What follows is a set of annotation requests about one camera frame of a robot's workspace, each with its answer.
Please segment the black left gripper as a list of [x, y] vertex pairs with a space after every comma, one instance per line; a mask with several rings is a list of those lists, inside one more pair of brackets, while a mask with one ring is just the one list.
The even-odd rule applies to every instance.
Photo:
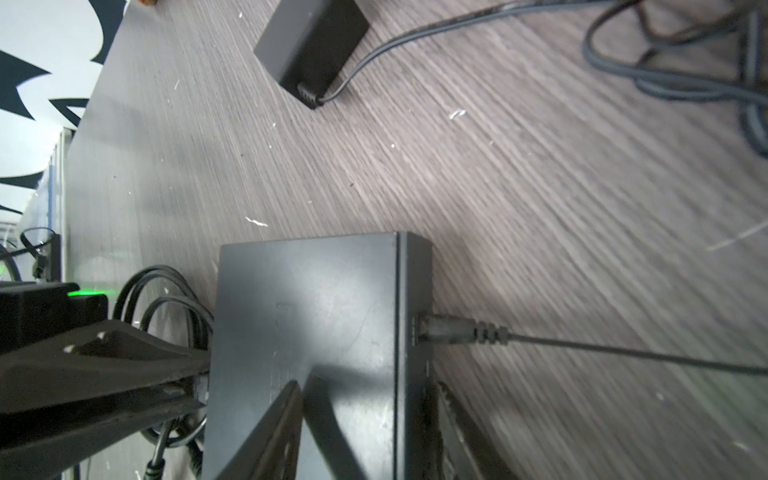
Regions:
[[107, 318], [108, 297], [76, 283], [1, 282], [3, 479], [51, 479], [202, 407], [185, 392], [129, 391], [207, 372], [208, 351]]

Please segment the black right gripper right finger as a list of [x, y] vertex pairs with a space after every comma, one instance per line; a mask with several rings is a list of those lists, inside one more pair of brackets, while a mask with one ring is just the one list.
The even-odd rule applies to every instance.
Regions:
[[435, 394], [437, 478], [518, 479], [448, 385], [437, 382]]

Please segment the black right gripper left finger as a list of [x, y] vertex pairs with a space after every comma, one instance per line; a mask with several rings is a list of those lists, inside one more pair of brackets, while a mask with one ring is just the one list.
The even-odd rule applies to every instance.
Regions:
[[218, 479], [295, 479], [303, 423], [299, 383], [289, 381]]

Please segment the black power adapter with cord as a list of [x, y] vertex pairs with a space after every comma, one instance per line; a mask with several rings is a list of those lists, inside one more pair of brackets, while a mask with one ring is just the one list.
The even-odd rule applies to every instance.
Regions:
[[[400, 34], [369, 52], [339, 85], [332, 83], [367, 33], [370, 23], [354, 1], [282, 1], [254, 48], [254, 54], [276, 83], [307, 108], [324, 106], [346, 89], [357, 74], [385, 53], [422, 38], [527, 13], [581, 7], [579, 1], [510, 1], [486, 9], [424, 25]], [[641, 1], [610, 1], [587, 29], [582, 54], [593, 68], [633, 82], [641, 93], [666, 101], [709, 103], [733, 101], [738, 105], [739, 125], [752, 150], [767, 155], [767, 88], [762, 82], [763, 7], [757, 1], [735, 1], [730, 11], [709, 22], [662, 34], [649, 24]], [[633, 10], [647, 50], [634, 63], [601, 53], [594, 42], [597, 32], [610, 20]], [[660, 54], [698, 45], [737, 33], [737, 73], [734, 80], [652, 66]], [[662, 354], [652, 351], [595, 345], [519, 335], [507, 329], [469, 318], [421, 314], [415, 321], [416, 337], [431, 344], [530, 344], [568, 350], [610, 354], [658, 361], [732, 374], [764, 377], [764, 366]]]

